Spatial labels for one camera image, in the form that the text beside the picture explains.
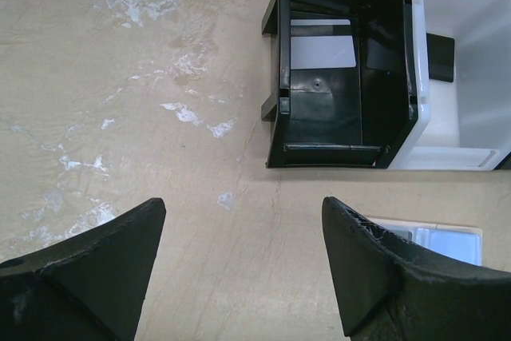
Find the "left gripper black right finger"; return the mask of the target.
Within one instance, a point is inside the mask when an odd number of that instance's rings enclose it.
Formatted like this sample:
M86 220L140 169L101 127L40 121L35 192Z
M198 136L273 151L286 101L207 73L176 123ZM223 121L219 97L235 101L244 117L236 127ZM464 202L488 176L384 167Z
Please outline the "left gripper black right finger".
M443 256L329 196L326 245L352 340L508 340L510 274Z

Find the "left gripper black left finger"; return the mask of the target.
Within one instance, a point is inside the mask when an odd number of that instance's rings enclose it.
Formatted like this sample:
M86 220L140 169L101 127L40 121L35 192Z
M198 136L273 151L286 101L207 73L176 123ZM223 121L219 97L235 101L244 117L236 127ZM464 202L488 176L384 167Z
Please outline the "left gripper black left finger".
M133 340L166 209L151 198L1 264L3 340Z

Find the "beige card holder wallet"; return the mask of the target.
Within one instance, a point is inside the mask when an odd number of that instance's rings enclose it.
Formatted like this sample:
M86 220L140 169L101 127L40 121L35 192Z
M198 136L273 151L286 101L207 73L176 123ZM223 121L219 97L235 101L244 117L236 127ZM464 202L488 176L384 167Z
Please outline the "beige card holder wallet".
M433 252L477 266L483 265L480 228L369 217L369 220Z

